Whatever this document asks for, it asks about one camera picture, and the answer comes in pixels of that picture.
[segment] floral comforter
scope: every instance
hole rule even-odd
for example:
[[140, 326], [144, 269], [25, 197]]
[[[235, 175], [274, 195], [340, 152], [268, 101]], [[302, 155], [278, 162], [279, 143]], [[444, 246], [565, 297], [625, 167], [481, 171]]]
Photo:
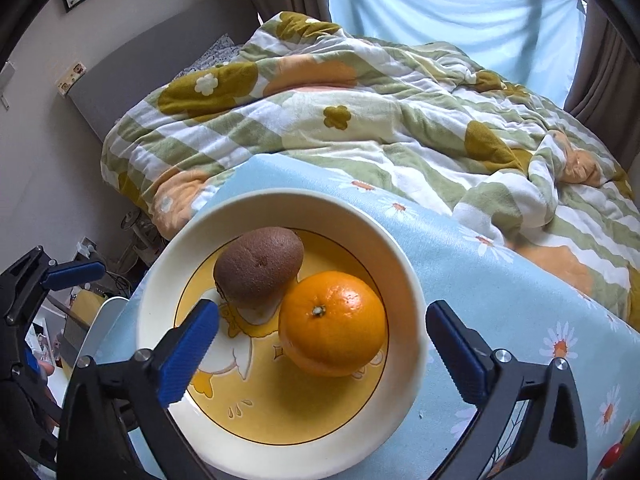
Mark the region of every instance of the floral comforter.
[[450, 44], [354, 38], [281, 12], [234, 62], [133, 107], [105, 140], [102, 175], [171, 238], [256, 153], [452, 216], [480, 252], [516, 251], [640, 328], [625, 172], [551, 101]]

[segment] light blue curtain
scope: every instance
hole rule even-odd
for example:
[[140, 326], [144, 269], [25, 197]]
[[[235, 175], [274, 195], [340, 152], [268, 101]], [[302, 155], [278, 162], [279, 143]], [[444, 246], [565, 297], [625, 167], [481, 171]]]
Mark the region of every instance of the light blue curtain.
[[448, 41], [559, 107], [571, 87], [585, 15], [580, 0], [329, 0], [356, 36], [409, 45]]

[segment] red object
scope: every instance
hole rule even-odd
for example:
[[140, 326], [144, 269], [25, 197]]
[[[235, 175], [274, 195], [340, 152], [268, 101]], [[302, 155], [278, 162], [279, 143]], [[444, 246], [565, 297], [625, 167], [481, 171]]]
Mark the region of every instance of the red object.
[[609, 450], [604, 454], [602, 460], [600, 460], [600, 466], [604, 469], [609, 469], [612, 465], [614, 465], [620, 455], [622, 454], [622, 444], [614, 444], [609, 448]]

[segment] blue tablecloth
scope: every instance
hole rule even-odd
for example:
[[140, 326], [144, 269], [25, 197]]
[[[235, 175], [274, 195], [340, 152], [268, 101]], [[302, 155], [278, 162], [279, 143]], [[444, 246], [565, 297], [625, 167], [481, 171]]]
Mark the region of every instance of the blue tablecloth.
[[[521, 361], [543, 364], [554, 354], [564, 355], [580, 395], [590, 475], [625, 426], [640, 418], [640, 335], [573, 287], [506, 248], [483, 243], [450, 218], [281, 155], [252, 157], [199, 214], [239, 194], [273, 187], [318, 190], [367, 212], [403, 248], [427, 304], [446, 300], [492, 348], [507, 348]], [[133, 354], [144, 287], [143, 280], [101, 344], [98, 362], [126, 360]], [[420, 393], [398, 430], [334, 479], [424, 479], [446, 456], [475, 409], [460, 399], [436, 352], [430, 351], [429, 361]], [[516, 412], [514, 425], [518, 420]], [[134, 439], [140, 447], [140, 435]], [[500, 453], [508, 446], [503, 443]], [[160, 475], [148, 450], [142, 453], [149, 472]]]

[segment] wall switch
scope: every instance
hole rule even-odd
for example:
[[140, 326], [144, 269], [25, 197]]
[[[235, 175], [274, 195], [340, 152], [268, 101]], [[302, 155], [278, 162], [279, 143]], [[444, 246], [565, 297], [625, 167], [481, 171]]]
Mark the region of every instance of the wall switch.
[[60, 79], [58, 79], [57, 87], [58, 93], [65, 96], [73, 84], [80, 79], [86, 72], [86, 67], [79, 61], [73, 63], [73, 65], [66, 71]]

